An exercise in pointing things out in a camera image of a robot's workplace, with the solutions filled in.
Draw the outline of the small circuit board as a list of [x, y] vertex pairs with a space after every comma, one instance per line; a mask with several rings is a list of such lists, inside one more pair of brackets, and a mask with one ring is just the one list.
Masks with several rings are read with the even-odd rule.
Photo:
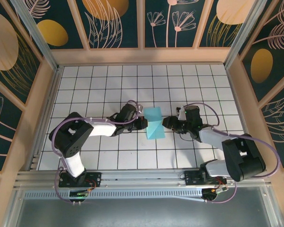
[[222, 188], [204, 188], [202, 189], [201, 198], [205, 201], [213, 201], [217, 198], [217, 195], [221, 192], [227, 191], [227, 187]]
[[85, 190], [70, 190], [69, 192], [69, 197], [70, 198], [77, 198], [77, 199], [82, 199], [86, 198], [90, 193], [89, 189]]

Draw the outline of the light blue paper sheet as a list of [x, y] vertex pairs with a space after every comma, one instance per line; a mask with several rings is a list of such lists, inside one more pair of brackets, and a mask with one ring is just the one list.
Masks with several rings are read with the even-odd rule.
[[148, 140], [165, 138], [163, 117], [160, 107], [147, 107], [143, 111], [144, 118], [147, 120], [146, 136]]

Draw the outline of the grey metal sheet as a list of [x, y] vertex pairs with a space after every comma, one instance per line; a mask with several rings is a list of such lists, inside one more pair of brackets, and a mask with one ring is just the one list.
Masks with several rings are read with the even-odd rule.
[[257, 188], [221, 194], [222, 204], [182, 199], [100, 199], [73, 206], [24, 200], [16, 227], [272, 227]]

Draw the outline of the aluminium corner post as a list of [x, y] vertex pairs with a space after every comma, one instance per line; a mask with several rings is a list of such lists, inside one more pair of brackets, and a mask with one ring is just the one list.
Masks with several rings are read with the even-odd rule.
[[241, 49], [242, 45], [244, 44], [245, 40], [247, 39], [250, 31], [255, 26], [260, 14], [262, 13], [263, 9], [265, 8], [267, 0], [255, 0], [253, 3], [245, 21], [242, 23], [234, 42], [231, 45], [230, 51], [225, 59], [224, 68], [227, 70], [231, 64], [233, 63], [234, 59], [236, 58], [239, 50]]
[[41, 34], [40, 29], [37, 27], [36, 19], [42, 19], [42, 17], [50, 9], [50, 0], [10, 0], [15, 11], [20, 17], [19, 21], [22, 21], [27, 28], [29, 34], [37, 44], [39, 50], [50, 64], [54, 72], [58, 71], [57, 62], [55, 61], [48, 43]]

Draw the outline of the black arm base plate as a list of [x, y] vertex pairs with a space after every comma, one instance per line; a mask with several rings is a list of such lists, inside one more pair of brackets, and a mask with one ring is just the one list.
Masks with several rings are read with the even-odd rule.
[[88, 188], [99, 187], [101, 184], [100, 172], [83, 172], [78, 177], [73, 177], [68, 172], [59, 174], [60, 188]]
[[226, 178], [221, 176], [212, 177], [204, 170], [191, 170], [184, 172], [186, 186], [192, 185], [219, 185], [227, 184]]

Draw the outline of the aluminium mounting rail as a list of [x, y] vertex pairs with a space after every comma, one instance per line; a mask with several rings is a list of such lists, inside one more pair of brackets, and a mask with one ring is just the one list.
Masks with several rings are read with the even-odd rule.
[[[184, 188], [185, 169], [151, 169], [151, 170], [89, 170], [101, 173], [99, 189], [158, 189]], [[13, 189], [53, 189], [55, 175], [52, 171], [20, 171]]]

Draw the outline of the aluminium side rail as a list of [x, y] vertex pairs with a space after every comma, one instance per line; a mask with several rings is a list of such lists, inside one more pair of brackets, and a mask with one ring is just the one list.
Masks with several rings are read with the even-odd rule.
[[49, 125], [50, 114], [53, 110], [54, 100], [58, 89], [58, 83], [61, 78], [62, 68], [58, 66], [49, 81], [46, 93], [44, 95], [42, 108], [38, 117], [36, 129], [34, 132], [34, 138], [32, 140], [32, 147], [28, 154], [25, 165], [23, 166], [25, 171], [30, 171], [31, 165], [35, 155], [38, 155], [42, 151], [43, 142]]

